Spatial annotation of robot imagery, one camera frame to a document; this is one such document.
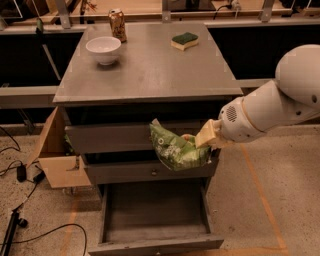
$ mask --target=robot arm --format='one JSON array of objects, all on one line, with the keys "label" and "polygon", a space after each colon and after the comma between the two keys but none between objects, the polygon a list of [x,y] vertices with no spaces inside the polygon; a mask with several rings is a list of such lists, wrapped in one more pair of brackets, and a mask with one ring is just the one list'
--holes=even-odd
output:
[{"label": "robot arm", "polygon": [[250,142],[280,125],[320,116],[320,46],[304,45],[278,63],[276,79],[225,105],[218,121],[207,122],[196,145],[224,147]]}]

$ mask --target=plastic bag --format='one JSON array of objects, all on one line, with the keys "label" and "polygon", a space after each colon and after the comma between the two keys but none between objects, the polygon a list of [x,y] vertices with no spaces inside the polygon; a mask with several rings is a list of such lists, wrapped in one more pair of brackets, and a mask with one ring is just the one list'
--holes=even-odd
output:
[{"label": "plastic bag", "polygon": [[150,124],[151,139],[159,160],[172,171],[200,167],[210,161],[211,148],[196,148],[194,136],[189,140],[166,130],[160,124]]}]

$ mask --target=can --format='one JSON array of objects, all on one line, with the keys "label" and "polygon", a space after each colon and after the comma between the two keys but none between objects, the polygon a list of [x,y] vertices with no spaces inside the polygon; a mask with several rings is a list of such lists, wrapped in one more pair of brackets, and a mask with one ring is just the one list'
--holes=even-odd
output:
[{"label": "can", "polygon": [[118,38],[122,43],[127,41],[124,14],[121,9],[111,9],[109,11],[109,20],[112,35]]}]

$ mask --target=empty drawer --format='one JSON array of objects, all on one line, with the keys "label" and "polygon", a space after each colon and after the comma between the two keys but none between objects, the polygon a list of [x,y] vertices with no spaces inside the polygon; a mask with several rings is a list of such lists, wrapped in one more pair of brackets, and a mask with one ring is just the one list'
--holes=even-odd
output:
[{"label": "empty drawer", "polygon": [[105,185],[100,243],[90,255],[162,255],[219,248],[200,179]]}]

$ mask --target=concrete floor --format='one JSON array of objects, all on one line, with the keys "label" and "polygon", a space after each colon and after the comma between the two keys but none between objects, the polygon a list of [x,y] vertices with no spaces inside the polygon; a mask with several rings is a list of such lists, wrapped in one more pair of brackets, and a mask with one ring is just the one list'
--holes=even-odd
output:
[{"label": "concrete floor", "polygon": [[[24,135],[20,127],[8,127],[21,152],[0,154],[0,170],[14,160],[25,162],[36,135]],[[0,132],[0,150],[13,145]],[[225,241],[219,250],[193,252],[189,256],[319,255],[320,251],[320,125],[277,128],[250,144],[222,150],[215,177],[207,194],[215,232]],[[28,178],[38,173],[28,169]],[[16,171],[0,178],[0,242],[3,241],[10,209],[33,189],[19,183]],[[21,217],[27,228],[18,228],[14,240],[38,236],[66,223],[86,230],[88,247],[98,243],[101,205],[93,188],[76,195],[51,189],[45,179],[25,203]],[[75,226],[39,240],[12,245],[10,255],[82,255],[84,236]]]}]

